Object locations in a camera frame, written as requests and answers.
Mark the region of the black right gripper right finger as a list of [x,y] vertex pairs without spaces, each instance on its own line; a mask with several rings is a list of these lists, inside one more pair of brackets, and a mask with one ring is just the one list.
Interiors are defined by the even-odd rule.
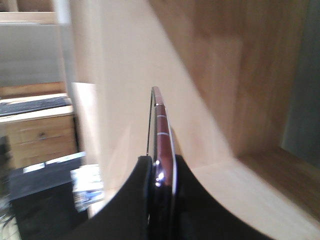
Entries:
[[175,240],[269,240],[213,198],[176,155]]

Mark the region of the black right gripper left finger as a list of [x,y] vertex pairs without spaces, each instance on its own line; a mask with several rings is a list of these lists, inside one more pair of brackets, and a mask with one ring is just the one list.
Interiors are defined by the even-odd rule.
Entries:
[[146,240],[147,185],[152,160],[140,156],[130,176],[111,201],[63,240]]

